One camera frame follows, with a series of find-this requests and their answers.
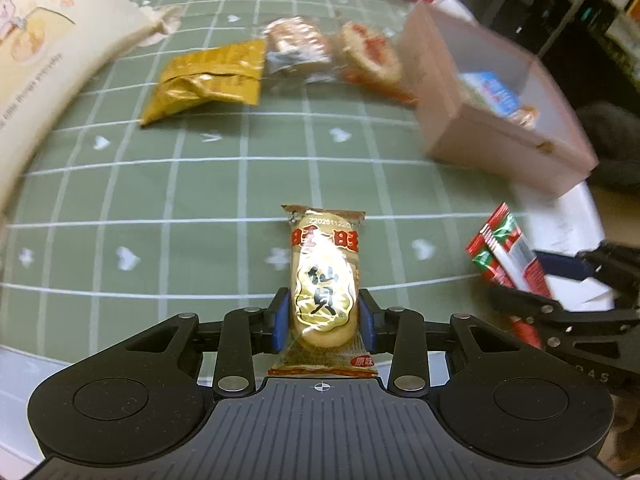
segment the orange box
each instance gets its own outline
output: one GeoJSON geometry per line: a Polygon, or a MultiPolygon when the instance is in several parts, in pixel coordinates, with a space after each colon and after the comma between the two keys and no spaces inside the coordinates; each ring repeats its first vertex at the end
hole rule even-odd
{"type": "Polygon", "coordinates": [[[591,144],[542,63],[486,28],[418,3],[400,41],[418,97],[415,110],[426,152],[437,160],[479,168],[562,195],[598,164],[591,144]],[[459,73],[494,72],[538,109],[527,130],[465,101],[459,73]]]}

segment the green tablecloth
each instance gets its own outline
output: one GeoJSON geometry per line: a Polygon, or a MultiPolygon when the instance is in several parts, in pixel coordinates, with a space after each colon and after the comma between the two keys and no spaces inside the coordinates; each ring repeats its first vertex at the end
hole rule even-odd
{"type": "Polygon", "coordinates": [[[28,168],[8,211],[0,344],[72,362],[179,312],[219,320],[265,306],[289,280],[283,203],[367,211],[362,285],[381,306],[488,315],[463,249],[497,203],[519,206],[506,182],[427,160],[405,108],[317,84],[136,124],[181,52],[293,14],[331,23],[340,12],[392,32],[409,3],[133,1],[184,5],[182,25],[92,77],[28,168]]]}

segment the beige fabric bag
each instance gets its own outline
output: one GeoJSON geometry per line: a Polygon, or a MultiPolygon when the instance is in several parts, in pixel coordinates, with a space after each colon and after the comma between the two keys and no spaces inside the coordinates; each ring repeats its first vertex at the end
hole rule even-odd
{"type": "Polygon", "coordinates": [[[0,0],[0,206],[69,101],[154,29],[129,0],[0,0]]]}

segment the circular black cover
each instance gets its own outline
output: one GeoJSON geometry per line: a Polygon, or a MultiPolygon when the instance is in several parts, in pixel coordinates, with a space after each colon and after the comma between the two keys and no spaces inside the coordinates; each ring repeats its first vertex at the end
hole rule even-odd
{"type": "Polygon", "coordinates": [[[118,465],[183,441],[201,422],[204,399],[196,382],[160,354],[127,352],[111,361],[98,354],[44,381],[28,415],[40,445],[53,454],[118,465]]]}
{"type": "Polygon", "coordinates": [[[472,359],[444,386],[440,411],[468,446],[529,464],[597,453],[613,418],[604,387],[553,356],[523,350],[472,359]]]}

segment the gray ribbed panel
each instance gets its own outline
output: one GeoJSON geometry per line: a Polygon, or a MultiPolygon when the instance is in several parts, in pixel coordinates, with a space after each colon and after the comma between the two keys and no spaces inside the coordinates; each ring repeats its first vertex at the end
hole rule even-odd
{"type": "Polygon", "coordinates": [[[552,468],[493,462],[444,431],[428,405],[376,380],[268,379],[224,400],[180,449],[126,468],[51,460],[34,480],[614,480],[590,458],[552,468]],[[319,392],[324,381],[331,389],[319,392]]]}

